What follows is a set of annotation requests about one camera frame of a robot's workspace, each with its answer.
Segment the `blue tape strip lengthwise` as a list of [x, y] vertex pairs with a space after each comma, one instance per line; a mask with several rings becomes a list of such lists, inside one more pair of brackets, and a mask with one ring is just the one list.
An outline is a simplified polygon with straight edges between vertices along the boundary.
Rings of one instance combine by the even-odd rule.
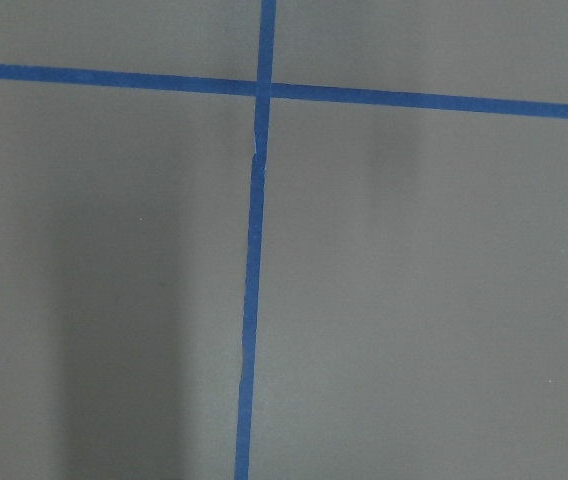
[[250, 477], [255, 359], [260, 297], [265, 184], [277, 3], [260, 3], [258, 58], [254, 102], [254, 154], [251, 161], [247, 252], [241, 337], [241, 375], [235, 439], [235, 479]]

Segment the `blue tape strip crosswise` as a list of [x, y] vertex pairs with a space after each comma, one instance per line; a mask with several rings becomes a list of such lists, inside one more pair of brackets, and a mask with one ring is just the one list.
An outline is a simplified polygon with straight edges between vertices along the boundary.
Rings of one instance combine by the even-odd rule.
[[[246, 97], [254, 97], [258, 93], [257, 83], [248, 80], [1, 63], [0, 80], [208, 93]], [[272, 84], [268, 87], [268, 92], [270, 93], [270, 96], [275, 99], [380, 105], [568, 120], [568, 104], [563, 103], [285, 83]]]

